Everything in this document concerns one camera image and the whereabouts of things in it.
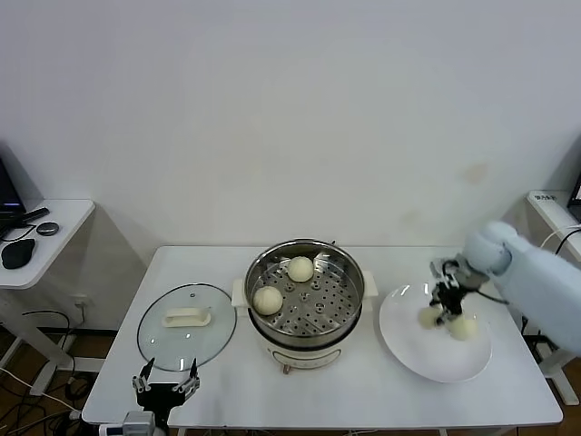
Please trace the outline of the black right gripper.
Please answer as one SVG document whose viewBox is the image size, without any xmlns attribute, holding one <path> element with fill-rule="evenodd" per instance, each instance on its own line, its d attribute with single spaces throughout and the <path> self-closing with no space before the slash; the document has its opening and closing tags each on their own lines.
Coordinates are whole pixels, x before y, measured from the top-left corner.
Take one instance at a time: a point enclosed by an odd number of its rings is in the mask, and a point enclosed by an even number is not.
<svg viewBox="0 0 581 436">
<path fill-rule="evenodd" d="M 428 307 L 437 313 L 440 313 L 440 306 L 443 309 L 443 312 L 436 318 L 438 328 L 445 327 L 455 317 L 463 314 L 462 301 L 466 295 L 467 292 L 462 287 L 447 286 L 443 282 L 436 284 Z"/>
</svg>

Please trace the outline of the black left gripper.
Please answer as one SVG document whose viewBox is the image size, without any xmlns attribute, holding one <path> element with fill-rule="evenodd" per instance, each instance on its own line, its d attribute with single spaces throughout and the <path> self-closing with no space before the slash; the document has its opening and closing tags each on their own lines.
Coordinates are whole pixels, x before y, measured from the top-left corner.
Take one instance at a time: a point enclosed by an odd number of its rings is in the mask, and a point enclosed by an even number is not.
<svg viewBox="0 0 581 436">
<path fill-rule="evenodd" d="M 139 374 L 132 377 L 132 386 L 136 392 L 137 404 L 144 411 L 153 413 L 157 427 L 167 427 L 172 409 L 183 406 L 186 402 L 185 394 L 194 394 L 200 387 L 197 359 L 193 359 L 188 377 L 178 385 L 176 383 L 153 383 L 149 385 L 148 379 L 153 369 L 153 364 L 154 358 L 151 358 L 141 368 Z"/>
</svg>

